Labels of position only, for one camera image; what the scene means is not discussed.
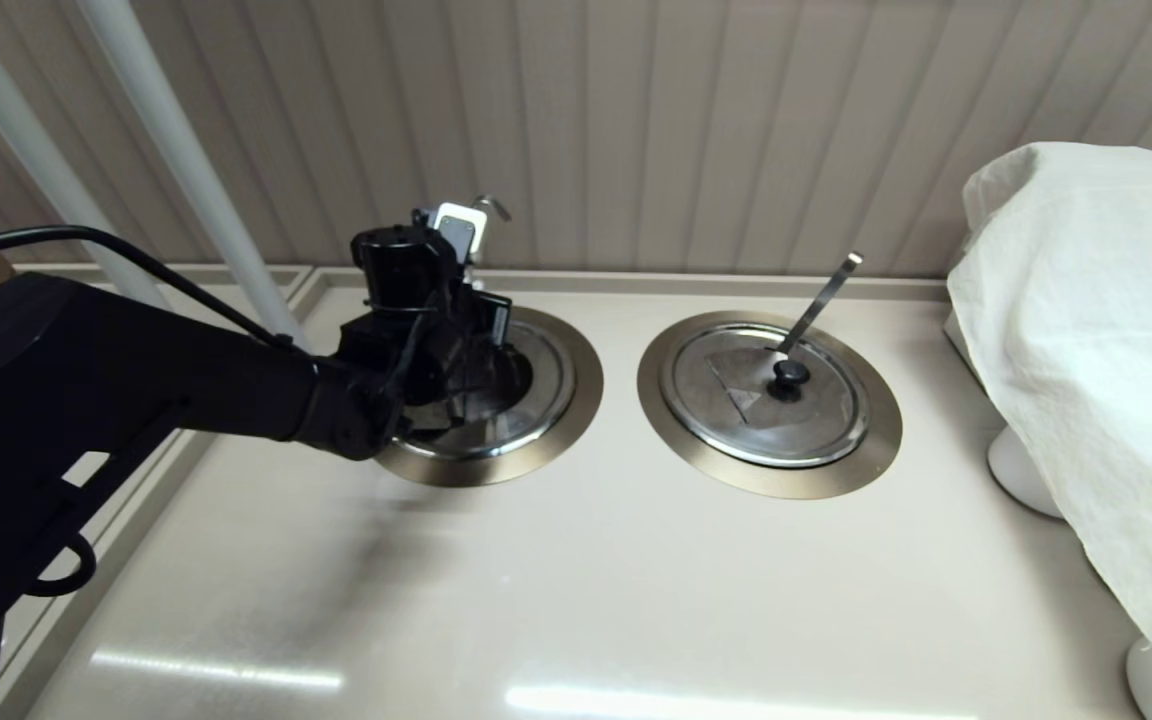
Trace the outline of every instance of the glossy countertop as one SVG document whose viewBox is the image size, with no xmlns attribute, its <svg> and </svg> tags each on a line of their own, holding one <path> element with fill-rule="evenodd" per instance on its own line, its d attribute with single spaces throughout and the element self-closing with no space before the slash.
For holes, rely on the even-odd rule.
<svg viewBox="0 0 1152 720">
<path fill-rule="evenodd" d="M 1132 621 L 1068 525 L 998 487 L 1002 420 L 940 302 L 836 300 L 904 439 L 831 500 L 751 495 L 673 454 L 636 372 L 668 325 L 805 300 L 514 291 L 602 361 L 602 406 L 524 478 L 431 488 L 250 438 L 212 445 L 32 717 L 968 720 L 1138 717 Z M 333 288 L 317 350 L 359 314 Z"/>
</svg>

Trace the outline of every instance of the black cable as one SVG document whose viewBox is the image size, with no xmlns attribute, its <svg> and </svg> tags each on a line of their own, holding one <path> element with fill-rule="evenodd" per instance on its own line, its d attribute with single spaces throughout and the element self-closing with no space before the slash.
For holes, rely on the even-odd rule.
<svg viewBox="0 0 1152 720">
<path fill-rule="evenodd" d="M 429 297 L 425 298 L 426 306 L 433 306 L 435 293 L 431 291 Z M 394 364 L 389 377 L 385 378 L 385 382 L 381 384 L 378 395 L 381 397 L 402 397 L 402 386 L 407 382 L 407 370 L 411 369 L 412 359 L 416 357 L 416 346 L 419 344 L 420 338 L 425 334 L 425 320 L 429 318 L 426 313 L 417 313 L 416 323 L 412 323 L 412 327 L 407 332 L 407 341 L 403 342 L 403 350 L 397 355 L 397 363 Z M 397 414 L 391 414 L 389 420 L 385 424 L 385 437 L 393 438 L 394 432 L 397 429 L 397 422 L 402 419 L 402 411 Z"/>
<path fill-rule="evenodd" d="M 10 250 L 13 247 L 32 245 L 36 242 L 54 240 L 85 240 L 86 242 L 94 242 L 97 245 L 118 252 L 123 258 L 141 266 L 145 272 L 159 278 L 160 281 L 177 288 L 177 290 L 191 297 L 191 300 L 198 301 L 198 304 L 206 306 L 212 313 L 220 314 L 221 318 L 229 320 L 229 323 L 238 325 L 240 328 L 250 333 L 256 340 L 260 340 L 273 347 L 289 348 L 289 350 L 306 355 L 305 350 L 301 350 L 300 347 L 293 344 L 291 338 L 276 336 L 276 334 L 266 331 L 259 324 L 248 319 L 245 314 L 240 313 L 238 310 L 234 310 L 233 306 L 225 304 L 215 295 L 211 295 L 210 291 L 205 291 L 192 282 L 187 281 L 183 275 L 159 263 L 152 256 L 141 250 L 139 247 L 135 247 L 131 242 L 113 236 L 113 234 L 107 232 L 99 232 L 99 229 L 88 228 L 84 225 L 44 225 L 44 227 L 23 228 L 17 232 L 0 232 L 0 250 Z"/>
<path fill-rule="evenodd" d="M 79 535 L 70 538 L 65 546 L 78 556 L 78 568 L 60 579 L 35 578 L 24 593 L 32 597 L 60 597 L 77 591 L 86 585 L 88 579 L 92 579 L 92 575 L 96 575 L 96 551 L 92 550 L 92 543 Z"/>
</svg>

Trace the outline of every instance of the paneled wall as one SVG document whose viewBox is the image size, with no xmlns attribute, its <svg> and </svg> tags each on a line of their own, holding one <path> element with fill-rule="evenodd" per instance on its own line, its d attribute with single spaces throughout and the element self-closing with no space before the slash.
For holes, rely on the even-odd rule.
<svg viewBox="0 0 1152 720">
<path fill-rule="evenodd" d="M 271 262 L 493 192 L 505 268 L 937 276 L 988 159 L 1152 147 L 1152 0 L 134 6 Z M 215 259 L 73 1 L 0 0 L 0 50 L 120 232 Z M 40 197 L 0 141 L 0 227 Z"/>
</svg>

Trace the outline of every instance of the pot lid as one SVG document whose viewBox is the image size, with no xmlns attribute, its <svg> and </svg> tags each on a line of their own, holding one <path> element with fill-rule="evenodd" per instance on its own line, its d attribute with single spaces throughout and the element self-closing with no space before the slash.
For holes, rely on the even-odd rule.
<svg viewBox="0 0 1152 720">
<path fill-rule="evenodd" d="M 812 332 L 788 356 L 774 350 L 785 338 L 759 323 L 682 338 L 664 361 L 664 402 L 694 435 L 745 462 L 814 468 L 849 455 L 869 429 L 864 384 Z"/>
</svg>

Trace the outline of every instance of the black knob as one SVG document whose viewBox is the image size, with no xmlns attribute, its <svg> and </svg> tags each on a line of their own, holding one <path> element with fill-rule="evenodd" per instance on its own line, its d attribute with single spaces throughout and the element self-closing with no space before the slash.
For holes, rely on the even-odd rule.
<svg viewBox="0 0 1152 720">
<path fill-rule="evenodd" d="M 796 359 L 781 359 L 776 365 L 772 365 L 772 372 L 776 378 L 767 382 L 767 393 L 785 402 L 803 397 L 801 386 L 812 379 L 812 370 L 808 370 L 806 365 Z"/>
</svg>

